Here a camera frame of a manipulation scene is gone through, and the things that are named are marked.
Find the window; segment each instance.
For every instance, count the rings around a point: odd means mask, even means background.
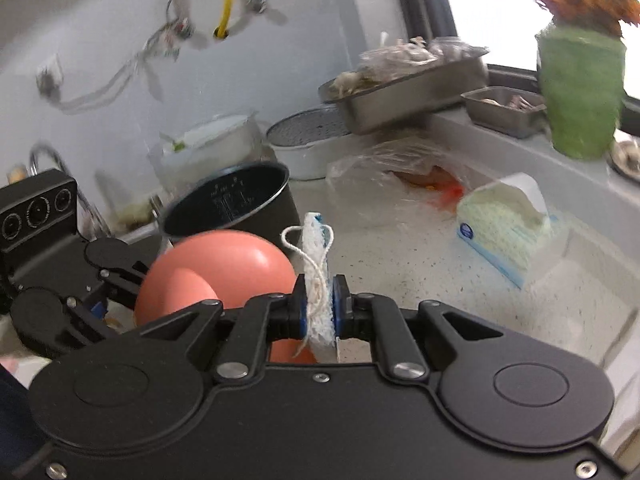
[[[534,0],[449,0],[458,35],[471,44],[487,46],[487,63],[535,70],[534,35],[551,14]],[[640,28],[623,24],[627,46],[625,90],[640,98]]]

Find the white string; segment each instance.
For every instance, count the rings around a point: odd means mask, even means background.
[[[310,335],[310,330],[309,330],[310,320],[312,319],[313,316],[315,316],[318,313],[318,309],[321,308],[321,306],[324,304],[324,302],[328,301],[328,299],[329,299],[328,298],[328,296],[329,296],[329,286],[328,286],[326,278],[325,278],[324,274],[322,273],[322,270],[320,270],[320,267],[318,266],[318,264],[316,264],[315,261],[313,261],[313,259],[311,258],[311,256],[306,254],[305,251],[303,251],[302,249],[296,247],[294,244],[290,243],[287,240],[287,235],[290,232],[292,232],[292,231],[301,231],[302,229],[303,229],[303,226],[300,226],[300,225],[292,225],[291,227],[287,227],[286,229],[284,229],[284,231],[280,235],[280,240],[282,240],[282,244],[287,249],[290,249],[290,250],[294,251],[295,253],[299,254],[300,256],[302,256],[303,260],[305,260],[309,265],[311,265],[311,267],[314,270],[316,276],[320,280],[320,291],[318,292],[318,294],[320,294],[320,297],[319,298],[314,298],[316,300],[316,305],[315,305],[315,309],[313,309],[313,311],[311,309],[309,309],[308,304],[307,304],[305,337],[302,339],[302,343],[300,343],[300,346],[296,350],[295,354],[293,354],[293,357],[298,357],[300,355],[300,352],[302,352],[304,347],[308,344],[309,335]],[[329,233],[329,239],[327,241],[326,247],[324,248],[324,251],[322,252],[322,257],[320,258],[320,261],[324,262],[326,260],[327,254],[329,253],[329,249],[331,249],[331,246],[334,243],[334,230],[331,228],[331,226],[326,225],[326,224],[322,224],[322,229],[325,229]]]

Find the small metal tray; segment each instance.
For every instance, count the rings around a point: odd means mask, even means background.
[[[640,147],[638,140],[614,140],[607,162],[618,174],[640,184]]]
[[[446,108],[462,100],[460,94],[484,88],[489,75],[480,49],[477,57],[430,66],[423,72],[335,99],[334,80],[318,93],[325,103],[335,104],[351,133],[364,134],[418,112]]]
[[[514,95],[519,95],[533,105],[530,110],[509,108],[507,104]],[[546,128],[545,99],[533,92],[525,92],[506,86],[489,86],[481,90],[462,94],[466,112],[475,124],[497,130],[517,139],[525,139]],[[491,99],[498,106],[482,101]]]

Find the black knob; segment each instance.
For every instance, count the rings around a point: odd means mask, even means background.
[[[22,220],[16,213],[11,213],[2,222],[2,236],[7,240],[17,237],[22,227]]]
[[[56,199],[53,201],[56,211],[62,213],[68,209],[70,204],[71,192],[67,188],[61,189],[56,195]]]
[[[49,200],[43,196],[33,200],[27,208],[27,224],[39,227],[49,218]]]

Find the tissue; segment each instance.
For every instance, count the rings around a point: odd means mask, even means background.
[[[519,288],[564,255],[566,223],[550,215],[538,183],[516,173],[477,188],[458,204],[458,236]]]

